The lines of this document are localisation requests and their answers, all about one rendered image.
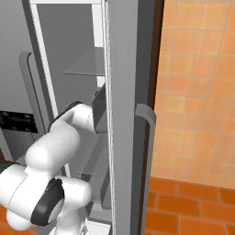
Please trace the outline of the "plain grey fridge door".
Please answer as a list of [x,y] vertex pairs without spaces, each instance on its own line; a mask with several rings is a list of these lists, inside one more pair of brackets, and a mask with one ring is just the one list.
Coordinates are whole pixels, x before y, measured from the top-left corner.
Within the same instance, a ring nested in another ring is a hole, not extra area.
[[140,235],[141,186],[156,0],[109,0],[107,119],[113,235]]

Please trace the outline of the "glass fridge shelf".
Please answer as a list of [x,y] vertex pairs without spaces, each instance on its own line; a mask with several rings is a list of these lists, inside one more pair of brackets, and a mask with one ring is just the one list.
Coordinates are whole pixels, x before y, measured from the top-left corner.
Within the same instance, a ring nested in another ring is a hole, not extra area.
[[104,49],[94,47],[83,55],[77,62],[64,71],[65,74],[105,75]]

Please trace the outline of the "grey fridge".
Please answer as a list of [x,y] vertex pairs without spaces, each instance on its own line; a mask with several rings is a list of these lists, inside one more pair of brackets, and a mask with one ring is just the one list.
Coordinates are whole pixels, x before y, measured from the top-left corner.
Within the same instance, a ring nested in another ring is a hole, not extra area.
[[[106,121],[105,0],[29,0],[29,6],[52,119],[74,102],[93,109],[95,130],[79,130],[80,150],[64,170],[67,176],[86,181],[92,187],[91,202],[79,210],[80,216],[108,224],[109,235],[113,235]],[[94,47],[104,49],[104,76],[64,73]]]

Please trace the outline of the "grey fridge door with dispenser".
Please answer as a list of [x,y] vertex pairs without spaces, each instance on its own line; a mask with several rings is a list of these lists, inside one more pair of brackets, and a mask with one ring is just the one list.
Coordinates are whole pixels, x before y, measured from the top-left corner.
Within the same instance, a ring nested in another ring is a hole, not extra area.
[[46,131],[53,118],[35,36],[29,0],[0,0],[0,162],[22,163],[27,149],[42,136],[18,63],[22,51],[31,53],[29,64]]

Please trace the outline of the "dark brown cabinet panel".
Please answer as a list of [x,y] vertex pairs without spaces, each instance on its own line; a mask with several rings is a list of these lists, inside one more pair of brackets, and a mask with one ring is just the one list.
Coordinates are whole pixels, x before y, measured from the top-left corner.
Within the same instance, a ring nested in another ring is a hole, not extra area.
[[149,97],[148,97],[148,105],[151,108],[154,108],[155,105],[160,48],[161,48],[161,39],[162,39],[163,10],[164,10],[164,0],[156,0],[153,32],[152,32],[152,44],[151,44],[151,69],[150,69]]

